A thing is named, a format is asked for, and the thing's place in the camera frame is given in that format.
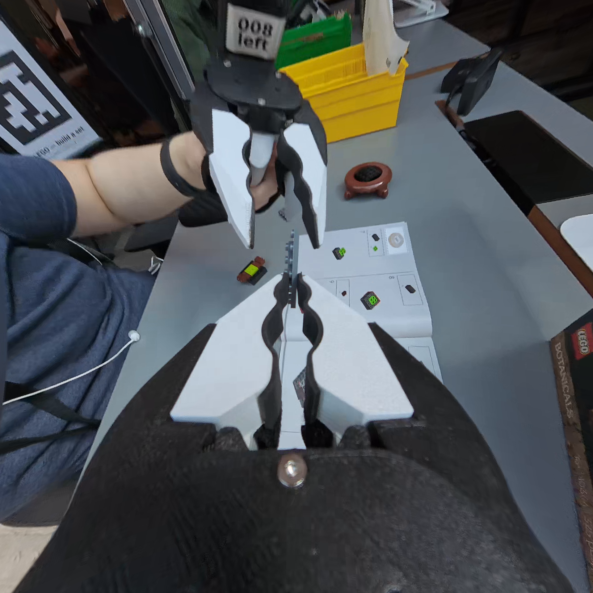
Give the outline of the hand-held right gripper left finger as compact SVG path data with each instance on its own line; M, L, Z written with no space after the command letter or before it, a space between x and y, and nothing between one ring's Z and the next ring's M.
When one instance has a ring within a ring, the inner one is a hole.
M236 428L249 449L276 448L282 416L279 354L285 275L276 275L215 324L177 401L176 422Z

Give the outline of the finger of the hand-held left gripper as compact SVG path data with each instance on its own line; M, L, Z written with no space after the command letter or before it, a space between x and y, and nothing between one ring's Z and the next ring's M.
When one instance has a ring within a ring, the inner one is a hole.
M234 114L212 110L212 181L225 207L228 222L248 249L254 247L254 204L248 189L250 167L243 156L250 129Z
M285 199L294 197L312 248L324 241L327 217L327 138L321 122L292 122L277 143L277 164L285 170Z

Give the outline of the dark grey Lego assembly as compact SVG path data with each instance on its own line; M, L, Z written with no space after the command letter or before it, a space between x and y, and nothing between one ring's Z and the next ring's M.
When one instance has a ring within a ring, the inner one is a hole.
M267 273L265 259L256 256L248 265L237 275L237 280L241 284L256 285Z

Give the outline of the grey desk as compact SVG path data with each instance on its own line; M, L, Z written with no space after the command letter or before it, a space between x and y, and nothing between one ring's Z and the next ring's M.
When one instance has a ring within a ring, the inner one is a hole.
M592 299L435 105L406 80L397 126L329 146L327 231L406 222L445 386L485 437L525 519L576 592L589 581L549 340ZM389 195L344 198L365 162Z
M456 113L459 94L449 106L446 106L448 95L441 94L443 97L435 105L459 135L465 122L520 110L592 166L592 121L501 62L490 88L467 116ZM526 217L589 295L592 271L562 237L560 226L569 218L591 213L592 195L589 195L540 204Z

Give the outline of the black desk device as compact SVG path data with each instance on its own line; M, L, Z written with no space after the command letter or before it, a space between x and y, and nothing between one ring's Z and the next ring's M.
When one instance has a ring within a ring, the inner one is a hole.
M440 92L448 95L446 106L459 94L456 113L467 116L490 88L502 55L502 48L493 48L482 55L459 60L441 83Z

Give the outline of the person's left hand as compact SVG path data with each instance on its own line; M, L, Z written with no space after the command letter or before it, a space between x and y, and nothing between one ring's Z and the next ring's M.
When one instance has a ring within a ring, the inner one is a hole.
M169 150L173 167L182 179L195 189L205 190L202 169L206 151L196 135L193 132L185 132L175 136L170 141ZM256 211L262 210L279 194L276 175L277 156L277 148L274 145L262 181L250 186Z

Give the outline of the black wristband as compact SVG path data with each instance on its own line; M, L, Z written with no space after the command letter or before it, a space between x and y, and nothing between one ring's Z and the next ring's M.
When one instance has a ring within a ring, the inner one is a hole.
M199 189L189 182L187 182L173 165L170 154L170 144L172 137L167 137L161 145L159 159L162 172L164 173L167 181L185 197L197 198L201 193L205 192L205 189Z

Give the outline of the black padded rest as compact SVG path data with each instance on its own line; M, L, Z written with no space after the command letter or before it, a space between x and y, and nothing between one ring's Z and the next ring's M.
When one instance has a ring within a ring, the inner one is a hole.
M216 192L198 189L188 203L179 209L179 222L188 228L228 221L224 204Z

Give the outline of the brown round brick pot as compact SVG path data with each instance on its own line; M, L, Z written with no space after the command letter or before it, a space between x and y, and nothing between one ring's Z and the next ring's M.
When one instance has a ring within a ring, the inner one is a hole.
M388 165L380 162L365 162L353 167L345 175L344 198L375 195L385 199L389 195L389 183L392 171Z

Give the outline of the yellow plastic bin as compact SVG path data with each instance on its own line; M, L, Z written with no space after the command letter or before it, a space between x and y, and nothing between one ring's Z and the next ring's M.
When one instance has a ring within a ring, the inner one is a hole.
M327 142L393 128L408 68L369 76L363 44L343 48L281 69L300 88L321 120Z

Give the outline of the beige paper bag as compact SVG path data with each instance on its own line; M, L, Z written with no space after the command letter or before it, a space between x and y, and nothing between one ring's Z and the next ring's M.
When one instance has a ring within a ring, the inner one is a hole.
M392 1L365 1L362 40L367 74L395 75L410 42L396 32Z

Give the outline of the person's blue shirt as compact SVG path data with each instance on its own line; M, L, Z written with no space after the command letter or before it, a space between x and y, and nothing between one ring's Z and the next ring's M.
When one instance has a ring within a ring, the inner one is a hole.
M42 158L1 155L1 298L5 380L19 395L58 384L110 359L137 330L155 278L84 263L47 245L70 238L77 221L66 177ZM113 362L42 393L92 421L69 422L31 401L1 406L1 521L84 467L121 372Z

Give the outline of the framed marker poster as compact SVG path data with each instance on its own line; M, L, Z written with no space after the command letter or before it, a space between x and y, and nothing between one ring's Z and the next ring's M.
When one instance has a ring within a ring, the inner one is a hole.
M1 20L1 140L18 154L69 159L102 139Z

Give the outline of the black bamboo set box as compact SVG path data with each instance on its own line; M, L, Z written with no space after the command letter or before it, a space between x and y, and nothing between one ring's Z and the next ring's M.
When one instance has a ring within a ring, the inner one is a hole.
M550 351L592 592L592 310L553 337Z

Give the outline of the white stand base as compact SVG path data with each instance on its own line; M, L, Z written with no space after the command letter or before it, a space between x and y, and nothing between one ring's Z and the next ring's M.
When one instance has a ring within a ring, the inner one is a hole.
M580 215L565 220L560 226L562 237L591 271L592 220L593 214Z

